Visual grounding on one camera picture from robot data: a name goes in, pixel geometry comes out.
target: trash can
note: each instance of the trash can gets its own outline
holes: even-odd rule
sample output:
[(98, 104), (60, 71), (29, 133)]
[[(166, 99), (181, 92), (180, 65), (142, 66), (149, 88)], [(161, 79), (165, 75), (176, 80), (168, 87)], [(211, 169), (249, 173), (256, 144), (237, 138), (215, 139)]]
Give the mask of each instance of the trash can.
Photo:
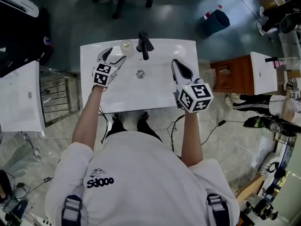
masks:
[(202, 23), (203, 31), (206, 35), (211, 34), (228, 28), (230, 26), (230, 21), (224, 12), (220, 10), (214, 11), (210, 17)]

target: white sink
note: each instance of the white sink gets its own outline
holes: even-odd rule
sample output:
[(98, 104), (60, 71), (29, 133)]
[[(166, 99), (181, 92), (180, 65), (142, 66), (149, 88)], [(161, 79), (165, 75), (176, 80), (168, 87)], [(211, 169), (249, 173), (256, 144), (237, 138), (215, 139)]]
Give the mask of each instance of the white sink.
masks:
[[(104, 113), (134, 111), (142, 109), (176, 106), (173, 93), (176, 85), (171, 71), (171, 62), (177, 58), (183, 60), (198, 72), (198, 57), (195, 41), (150, 39), (154, 50), (149, 59), (143, 60), (142, 53), (136, 50), (138, 39), (134, 43), (134, 54), (127, 58), (118, 71), (117, 77), (103, 93), (101, 107)], [(98, 54), (113, 47), (107, 63), (117, 61), (122, 55), (121, 40), (90, 44), (80, 47), (80, 73), (83, 105), (85, 106), (93, 86), (92, 70), (98, 63)], [(136, 72), (144, 71), (142, 79)]]

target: soap bottle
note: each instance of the soap bottle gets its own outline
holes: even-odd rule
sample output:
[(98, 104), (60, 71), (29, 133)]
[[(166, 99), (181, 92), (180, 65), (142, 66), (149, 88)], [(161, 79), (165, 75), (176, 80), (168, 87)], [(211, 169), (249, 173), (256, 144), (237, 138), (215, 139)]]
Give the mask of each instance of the soap bottle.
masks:
[(131, 40), (123, 40), (120, 43), (122, 54), (131, 57), (133, 55), (133, 42)]

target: white t-shirt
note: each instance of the white t-shirt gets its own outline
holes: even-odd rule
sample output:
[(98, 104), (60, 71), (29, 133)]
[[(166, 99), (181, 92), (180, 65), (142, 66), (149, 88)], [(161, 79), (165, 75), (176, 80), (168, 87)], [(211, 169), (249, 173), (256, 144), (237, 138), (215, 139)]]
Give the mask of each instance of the white t-shirt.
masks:
[(231, 226), (239, 218), (238, 202), (216, 160), (188, 168), (157, 138), (141, 132), (110, 135), (94, 155), (86, 145), (69, 146), (46, 195), (45, 211), (54, 226), (59, 207), (81, 185), (89, 226), (215, 225), (206, 200), (211, 193), (227, 202)]
[[(280, 116), (285, 103), (285, 96), (272, 96), (269, 100), (269, 112), (272, 115)], [(295, 99), (289, 99), (288, 111), (301, 113), (301, 103)]]

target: black faucet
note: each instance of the black faucet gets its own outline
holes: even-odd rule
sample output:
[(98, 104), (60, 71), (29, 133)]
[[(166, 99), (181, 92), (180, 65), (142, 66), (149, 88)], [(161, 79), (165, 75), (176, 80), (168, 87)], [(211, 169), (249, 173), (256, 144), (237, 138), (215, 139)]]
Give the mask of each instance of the black faucet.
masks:
[(138, 41), (137, 51), (143, 53), (144, 60), (148, 60), (150, 58), (148, 51), (153, 51), (154, 46), (151, 44), (149, 35), (147, 32), (141, 31), (138, 34), (138, 38), (139, 38), (139, 41)]

